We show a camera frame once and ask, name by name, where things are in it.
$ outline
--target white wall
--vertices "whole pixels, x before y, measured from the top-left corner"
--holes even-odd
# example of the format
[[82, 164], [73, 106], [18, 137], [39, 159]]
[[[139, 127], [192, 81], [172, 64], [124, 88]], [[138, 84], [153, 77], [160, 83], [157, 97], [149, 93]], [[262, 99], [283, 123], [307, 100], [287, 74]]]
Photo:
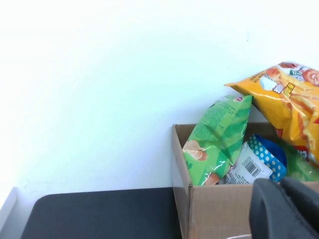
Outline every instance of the white wall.
[[169, 187], [171, 125], [197, 122], [223, 83], [319, 68], [317, 15], [300, 10], [315, 7], [267, 2], [1, 2], [1, 170], [18, 203], [0, 237], [47, 194]]

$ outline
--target yellow chip bag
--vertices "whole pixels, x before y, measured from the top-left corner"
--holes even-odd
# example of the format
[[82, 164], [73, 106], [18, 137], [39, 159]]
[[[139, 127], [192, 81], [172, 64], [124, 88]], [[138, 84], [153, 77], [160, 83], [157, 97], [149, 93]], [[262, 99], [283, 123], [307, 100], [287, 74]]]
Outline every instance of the yellow chip bag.
[[278, 136], [319, 167], [319, 71], [282, 62], [226, 86], [253, 95], [254, 105]]

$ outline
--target plastic packaging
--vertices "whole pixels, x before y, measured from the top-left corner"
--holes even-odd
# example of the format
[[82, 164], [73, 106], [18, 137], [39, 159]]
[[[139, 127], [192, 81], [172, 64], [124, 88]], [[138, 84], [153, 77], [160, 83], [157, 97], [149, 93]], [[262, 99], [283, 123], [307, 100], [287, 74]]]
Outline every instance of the plastic packaging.
[[282, 62], [226, 86], [253, 95], [254, 104], [278, 136], [319, 166], [319, 71]]
[[299, 181], [319, 181], [319, 169], [311, 166], [298, 151], [278, 138], [276, 141], [287, 157], [287, 176]]
[[219, 184], [247, 184], [257, 178], [279, 182], [287, 174], [285, 152], [276, 143], [252, 135], [245, 142], [239, 157]]
[[182, 149], [193, 185], [213, 185], [235, 164], [251, 102], [252, 96], [225, 96], [196, 125]]

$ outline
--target blue polka dot package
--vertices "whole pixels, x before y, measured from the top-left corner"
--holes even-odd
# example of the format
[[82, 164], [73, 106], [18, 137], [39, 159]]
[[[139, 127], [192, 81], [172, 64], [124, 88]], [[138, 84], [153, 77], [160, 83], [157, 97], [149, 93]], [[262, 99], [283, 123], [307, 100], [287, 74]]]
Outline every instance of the blue polka dot package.
[[273, 171], [270, 179], [279, 182], [287, 174], [287, 159], [281, 147], [257, 134], [247, 143], [260, 161]]

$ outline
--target barcode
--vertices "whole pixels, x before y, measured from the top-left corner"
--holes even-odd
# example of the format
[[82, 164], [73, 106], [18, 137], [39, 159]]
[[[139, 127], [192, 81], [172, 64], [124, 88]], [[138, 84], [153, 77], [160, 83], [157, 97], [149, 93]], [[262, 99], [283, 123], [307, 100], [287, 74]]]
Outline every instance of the barcode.
[[254, 178], [261, 172], [261, 168], [254, 163], [251, 157], [248, 157], [245, 162], [243, 162], [243, 165]]

